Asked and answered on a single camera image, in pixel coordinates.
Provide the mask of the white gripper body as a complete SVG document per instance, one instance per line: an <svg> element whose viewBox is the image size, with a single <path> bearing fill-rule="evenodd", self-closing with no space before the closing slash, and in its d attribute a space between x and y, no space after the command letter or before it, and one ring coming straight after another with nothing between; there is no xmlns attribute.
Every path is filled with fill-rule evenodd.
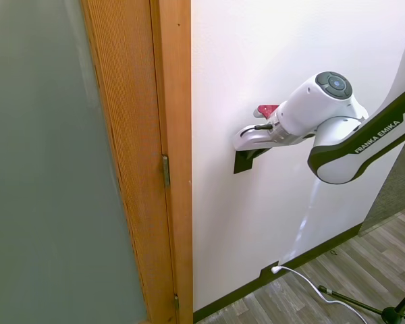
<svg viewBox="0 0 405 324"><path fill-rule="evenodd" d="M233 136L233 147L236 151L247 151L282 146L274 141L273 129L273 124L246 126Z"/></svg>

